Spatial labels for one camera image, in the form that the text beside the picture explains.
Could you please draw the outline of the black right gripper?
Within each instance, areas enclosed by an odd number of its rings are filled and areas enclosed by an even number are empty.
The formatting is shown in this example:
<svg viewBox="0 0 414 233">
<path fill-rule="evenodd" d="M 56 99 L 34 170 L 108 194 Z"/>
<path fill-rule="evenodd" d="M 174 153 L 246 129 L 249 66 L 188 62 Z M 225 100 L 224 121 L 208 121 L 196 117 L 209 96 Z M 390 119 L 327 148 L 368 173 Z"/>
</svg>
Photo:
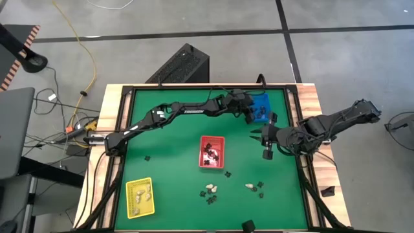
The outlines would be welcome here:
<svg viewBox="0 0 414 233">
<path fill-rule="evenodd" d="M 251 133 L 261 133 L 261 137 L 249 136 L 250 138 L 261 142 L 261 144 L 265 147 L 265 150 L 263 151 L 263 158 L 266 160 L 272 160 L 273 158 L 273 144 L 275 144 L 278 151 L 280 151 L 280 145 L 278 144 L 276 136 L 279 128 L 275 126 L 277 118 L 278 116 L 276 113 L 270 112 L 268 124 L 265 124 L 261 129 L 259 128 L 251 131 Z"/>
</svg>

